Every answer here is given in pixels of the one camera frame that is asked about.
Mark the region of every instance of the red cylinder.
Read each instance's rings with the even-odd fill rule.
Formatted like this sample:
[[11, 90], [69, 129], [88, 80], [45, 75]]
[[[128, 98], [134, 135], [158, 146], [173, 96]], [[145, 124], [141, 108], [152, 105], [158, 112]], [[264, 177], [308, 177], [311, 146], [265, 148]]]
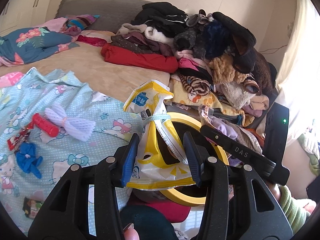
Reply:
[[52, 122], [44, 119], [39, 113], [35, 113], [32, 117], [33, 123], [47, 133], [50, 137], [56, 137], [59, 134], [59, 128]]

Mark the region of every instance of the plastic packaging bag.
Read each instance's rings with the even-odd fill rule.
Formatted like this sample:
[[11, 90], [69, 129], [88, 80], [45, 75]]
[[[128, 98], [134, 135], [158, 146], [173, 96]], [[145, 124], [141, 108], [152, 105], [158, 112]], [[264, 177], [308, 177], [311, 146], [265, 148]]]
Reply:
[[[124, 103], [124, 111], [140, 114], [145, 126], [127, 187], [161, 190], [194, 184], [183, 145], [163, 103], [172, 97], [167, 86], [151, 80], [136, 88]], [[167, 146], [162, 153], [161, 138]]]

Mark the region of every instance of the sheer curtain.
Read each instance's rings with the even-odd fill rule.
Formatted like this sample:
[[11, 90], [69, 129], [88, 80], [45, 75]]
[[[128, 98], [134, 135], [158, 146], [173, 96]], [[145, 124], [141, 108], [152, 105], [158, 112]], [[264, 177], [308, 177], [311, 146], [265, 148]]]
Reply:
[[[292, 35], [280, 66], [275, 102], [290, 110], [287, 146], [320, 117], [320, 16], [310, 0], [297, 0]], [[257, 132], [264, 130], [264, 122]]]

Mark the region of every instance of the light blue polka dot blanket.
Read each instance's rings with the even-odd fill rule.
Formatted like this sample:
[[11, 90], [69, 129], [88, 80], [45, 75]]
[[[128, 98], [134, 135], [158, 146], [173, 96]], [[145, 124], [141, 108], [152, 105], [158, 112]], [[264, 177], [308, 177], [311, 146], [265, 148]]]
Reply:
[[[44, 109], [59, 103], [68, 117], [80, 117], [96, 122], [88, 141], [73, 138], [63, 128], [51, 138], [42, 130], [31, 131], [28, 142], [36, 144], [36, 155], [43, 157], [38, 166], [42, 174], [37, 179], [17, 166], [15, 155], [7, 140], [30, 123], [33, 114], [44, 115]], [[33, 220], [22, 210], [24, 198], [45, 200], [70, 165], [97, 164], [126, 145], [132, 134], [141, 135], [141, 118], [123, 111], [123, 103], [81, 83], [73, 72], [65, 74], [56, 69], [46, 76], [35, 68], [14, 86], [0, 91], [0, 201], [15, 224], [27, 234]], [[90, 233], [95, 235], [94, 186], [89, 188], [88, 210]], [[129, 199], [128, 188], [116, 189], [119, 209]]]

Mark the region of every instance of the fingernail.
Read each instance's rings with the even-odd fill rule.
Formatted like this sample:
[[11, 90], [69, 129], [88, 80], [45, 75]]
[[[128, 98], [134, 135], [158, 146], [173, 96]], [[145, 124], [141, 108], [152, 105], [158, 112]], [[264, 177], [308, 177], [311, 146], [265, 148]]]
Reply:
[[125, 231], [127, 231], [129, 228], [132, 228], [132, 229], [133, 229], [133, 227], [134, 227], [133, 223], [129, 223], [129, 224], [127, 224], [127, 226], [123, 229], [123, 231], [125, 232]]

